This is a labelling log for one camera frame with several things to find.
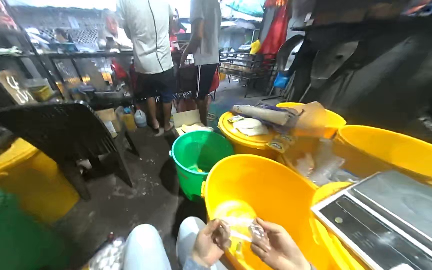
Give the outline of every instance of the white t-shirt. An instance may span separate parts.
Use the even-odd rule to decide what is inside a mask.
[[[191,0],[189,21],[203,19],[204,30],[201,45],[193,53],[194,64],[207,65],[219,62],[218,37],[221,29],[221,8],[218,0]]]
[[[157,74],[171,69],[170,5],[165,0],[118,0],[116,9],[131,34],[135,70]]]

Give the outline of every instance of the person's left hand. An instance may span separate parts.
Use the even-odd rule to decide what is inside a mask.
[[[192,250],[192,259],[203,267],[211,267],[230,245],[228,226],[220,219],[213,219],[199,231]]]

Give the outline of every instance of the black plastic chair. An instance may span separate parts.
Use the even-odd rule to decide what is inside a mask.
[[[116,153],[114,173],[133,187],[124,158],[123,140],[127,138],[133,154],[138,155],[126,126],[113,138],[87,103],[38,103],[0,108],[0,124],[43,151],[59,165],[83,200],[91,198],[76,161],[88,159],[95,171],[104,171],[99,155]]]

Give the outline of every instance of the black shorts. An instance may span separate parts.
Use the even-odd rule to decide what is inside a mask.
[[[195,90],[191,91],[193,99],[201,101],[206,98],[217,68],[217,63],[196,66],[196,72],[194,73],[195,86],[192,88]]]
[[[173,100],[173,94],[176,93],[176,77],[173,68],[156,74],[138,74],[141,79],[141,86],[144,96],[161,97],[161,101],[168,103]]]

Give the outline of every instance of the cardboard box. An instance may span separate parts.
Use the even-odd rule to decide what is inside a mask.
[[[198,126],[205,126],[201,123],[198,109],[175,113],[173,114],[173,120],[174,127],[176,128],[177,137],[184,134],[184,131],[181,128],[181,126],[183,125],[191,126],[196,124]]]
[[[109,133],[111,133],[111,136],[113,138],[116,137],[118,135],[117,132],[121,130],[121,124],[116,117],[116,113],[114,112],[114,109],[107,108],[107,109],[97,110],[96,114],[104,123]]]

